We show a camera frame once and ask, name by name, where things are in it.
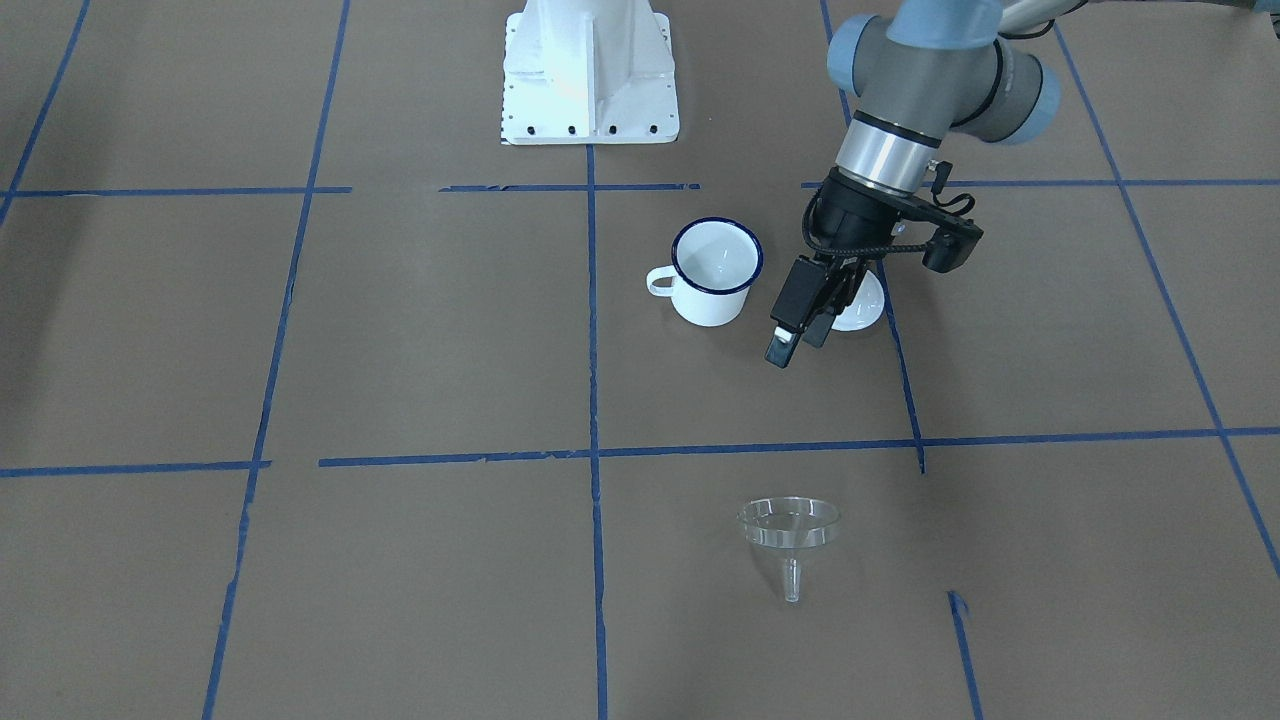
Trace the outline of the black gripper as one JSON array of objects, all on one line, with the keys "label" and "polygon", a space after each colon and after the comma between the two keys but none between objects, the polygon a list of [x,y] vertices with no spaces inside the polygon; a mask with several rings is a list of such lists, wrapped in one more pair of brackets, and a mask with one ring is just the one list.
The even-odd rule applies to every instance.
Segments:
[{"label": "black gripper", "polygon": [[[923,223],[934,231],[923,243],[899,245],[893,229],[902,223]],[[950,211],[947,204],[881,190],[841,168],[828,170],[803,213],[803,240],[820,261],[914,252],[925,269],[945,274],[963,266],[983,236],[974,220]],[[863,270],[840,270],[826,282],[824,264],[796,258],[771,309],[774,332],[765,360],[786,368],[801,337],[822,348],[861,283]]]}]

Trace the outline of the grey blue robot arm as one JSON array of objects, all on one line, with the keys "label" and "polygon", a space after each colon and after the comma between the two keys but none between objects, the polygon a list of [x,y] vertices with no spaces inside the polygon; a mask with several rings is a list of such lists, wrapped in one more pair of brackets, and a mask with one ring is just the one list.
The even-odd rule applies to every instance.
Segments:
[{"label": "grey blue robot arm", "polygon": [[891,17],[855,15],[829,40],[829,79],[858,100],[828,176],[805,206],[808,255],[791,266],[771,316],[767,360],[787,366],[800,343],[820,347],[870,265],[902,247],[904,222],[933,227],[915,246],[924,268],[960,268],[982,231],[969,195],[941,197],[951,165],[937,155],[959,132],[984,143],[1041,135],[1061,86],[1016,41],[1048,32],[1076,1],[905,1]]}]

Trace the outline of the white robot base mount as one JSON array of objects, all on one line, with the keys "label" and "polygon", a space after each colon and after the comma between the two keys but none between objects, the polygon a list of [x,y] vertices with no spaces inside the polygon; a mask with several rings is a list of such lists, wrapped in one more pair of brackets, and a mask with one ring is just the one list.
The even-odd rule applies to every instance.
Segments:
[{"label": "white robot base mount", "polygon": [[527,1],[503,38],[502,143],[678,138],[672,27],[649,1]]}]

